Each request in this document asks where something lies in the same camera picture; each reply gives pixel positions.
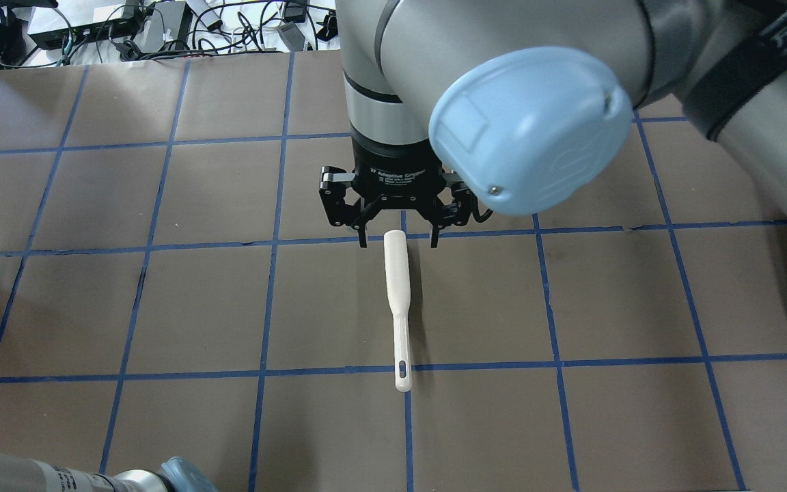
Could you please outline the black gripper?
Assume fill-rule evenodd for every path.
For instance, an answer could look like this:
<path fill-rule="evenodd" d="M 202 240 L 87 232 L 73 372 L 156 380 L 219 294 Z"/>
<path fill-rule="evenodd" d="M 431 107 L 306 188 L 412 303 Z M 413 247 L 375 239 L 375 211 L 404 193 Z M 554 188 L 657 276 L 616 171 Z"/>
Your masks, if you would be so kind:
<path fill-rule="evenodd" d="M 368 224 L 385 210 L 415 210 L 428 222 L 429 247 L 440 231 L 479 221 L 477 196 L 456 172 L 445 172 L 429 149 L 375 152 L 355 147 L 353 170 L 324 166 L 319 196 L 327 221 L 357 231 L 359 248 L 368 248 Z"/>

